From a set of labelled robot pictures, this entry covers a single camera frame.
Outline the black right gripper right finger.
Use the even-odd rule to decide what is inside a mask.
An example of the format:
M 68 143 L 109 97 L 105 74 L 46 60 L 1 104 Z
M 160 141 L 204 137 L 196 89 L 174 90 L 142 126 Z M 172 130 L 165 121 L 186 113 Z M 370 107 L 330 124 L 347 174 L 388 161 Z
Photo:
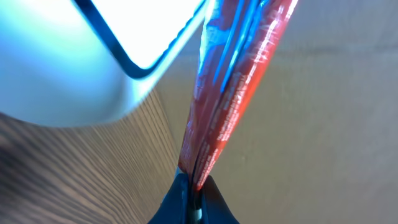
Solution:
M 201 210 L 202 224 L 239 224 L 210 175 L 201 189 Z

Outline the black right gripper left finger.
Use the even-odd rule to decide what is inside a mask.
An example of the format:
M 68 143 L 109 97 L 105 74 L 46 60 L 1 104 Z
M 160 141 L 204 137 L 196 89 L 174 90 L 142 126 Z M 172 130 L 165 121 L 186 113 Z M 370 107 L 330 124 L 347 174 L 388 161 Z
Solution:
M 188 176 L 178 174 L 158 211 L 148 224 L 185 224 L 187 213 Z

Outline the red white snack bar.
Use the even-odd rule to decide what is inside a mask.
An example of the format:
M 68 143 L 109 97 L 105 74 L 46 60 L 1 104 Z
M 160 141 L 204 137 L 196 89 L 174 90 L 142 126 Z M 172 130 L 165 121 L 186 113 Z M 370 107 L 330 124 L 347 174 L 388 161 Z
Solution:
M 203 187 L 265 74 L 297 0 L 211 0 L 178 166 Z

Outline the white barcode scanner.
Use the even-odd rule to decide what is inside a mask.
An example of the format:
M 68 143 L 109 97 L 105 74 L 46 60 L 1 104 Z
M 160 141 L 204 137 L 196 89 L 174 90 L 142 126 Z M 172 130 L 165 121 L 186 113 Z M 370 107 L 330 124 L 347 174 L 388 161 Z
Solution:
M 1 0 L 1 113 L 51 127 L 125 117 L 206 7 L 204 0 Z

